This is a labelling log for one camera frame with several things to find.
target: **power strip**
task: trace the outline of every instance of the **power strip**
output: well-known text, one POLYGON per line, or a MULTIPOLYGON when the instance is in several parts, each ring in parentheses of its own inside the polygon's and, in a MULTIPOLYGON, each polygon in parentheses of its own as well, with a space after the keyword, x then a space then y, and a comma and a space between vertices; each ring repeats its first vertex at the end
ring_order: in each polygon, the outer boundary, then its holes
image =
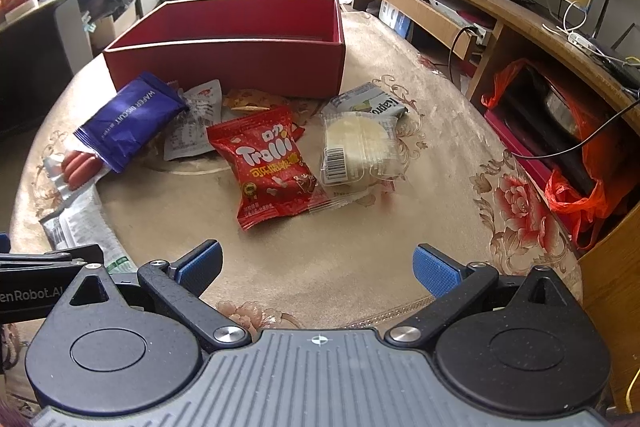
POLYGON ((595 54, 600 53, 600 50, 594 44, 589 42, 589 40, 586 37, 583 37, 582 35, 580 35, 580 33, 577 33, 577 32, 569 33, 568 41, 569 41, 569 44, 573 44, 576 48, 580 49, 581 51, 584 51, 585 53, 595 53, 595 54))

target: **gray gripper base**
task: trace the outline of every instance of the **gray gripper base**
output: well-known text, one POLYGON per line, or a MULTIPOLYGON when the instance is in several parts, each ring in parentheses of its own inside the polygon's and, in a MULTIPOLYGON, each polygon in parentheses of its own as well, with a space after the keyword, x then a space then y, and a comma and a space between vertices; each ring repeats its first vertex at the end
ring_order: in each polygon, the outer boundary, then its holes
POLYGON ((424 355, 382 344, 373 330, 266 330, 219 351, 186 390, 126 417, 84 418, 47 408, 35 427, 602 427, 588 411, 509 419, 448 391, 424 355))

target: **sausage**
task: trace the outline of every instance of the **sausage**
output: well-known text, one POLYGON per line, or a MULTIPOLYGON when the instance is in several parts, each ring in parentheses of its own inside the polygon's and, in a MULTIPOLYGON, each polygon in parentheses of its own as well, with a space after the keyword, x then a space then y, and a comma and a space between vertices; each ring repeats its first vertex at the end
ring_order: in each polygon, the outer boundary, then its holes
POLYGON ((103 162, 100 158, 90 155, 90 158, 85 160, 85 162, 69 176, 67 182, 69 188, 71 190, 76 190, 76 188, 82 187, 87 181, 100 172, 102 165, 103 162))
POLYGON ((79 154, 80 151, 69 151, 68 153, 66 153, 65 159, 63 159, 62 163, 60 164, 60 169, 64 172, 69 163, 71 163, 74 158, 78 157, 79 154))
POLYGON ((63 171, 65 182, 68 183, 69 178, 71 177, 71 174, 73 174, 76 171, 76 169, 78 169, 78 167, 81 166, 84 162, 86 162, 89 158, 93 158, 93 157, 94 155, 92 155, 91 153, 81 152, 78 154, 78 156, 73 158, 66 166, 66 169, 64 169, 63 171))

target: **blue gripper pad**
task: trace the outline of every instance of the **blue gripper pad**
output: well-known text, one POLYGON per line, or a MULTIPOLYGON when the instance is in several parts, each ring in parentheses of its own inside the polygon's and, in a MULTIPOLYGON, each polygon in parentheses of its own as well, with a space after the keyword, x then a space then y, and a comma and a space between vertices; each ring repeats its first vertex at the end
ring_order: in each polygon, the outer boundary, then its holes
POLYGON ((222 247, 208 239, 171 263, 171 270, 175 282, 199 297, 222 271, 222 247))
POLYGON ((0 232, 0 253, 10 253, 11 252, 11 241, 9 241, 9 236, 3 232, 0 232))
POLYGON ((461 269, 444 263, 423 245, 414 250, 414 275, 436 299, 462 282, 461 269))

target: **purple snack package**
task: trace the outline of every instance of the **purple snack package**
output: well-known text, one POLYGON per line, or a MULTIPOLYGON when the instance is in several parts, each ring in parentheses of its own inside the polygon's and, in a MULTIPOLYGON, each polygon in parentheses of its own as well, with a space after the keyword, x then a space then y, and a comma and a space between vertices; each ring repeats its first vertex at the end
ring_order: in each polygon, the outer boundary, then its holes
POLYGON ((81 125, 74 135, 91 147, 115 172, 187 109, 178 94, 151 73, 142 73, 81 125))

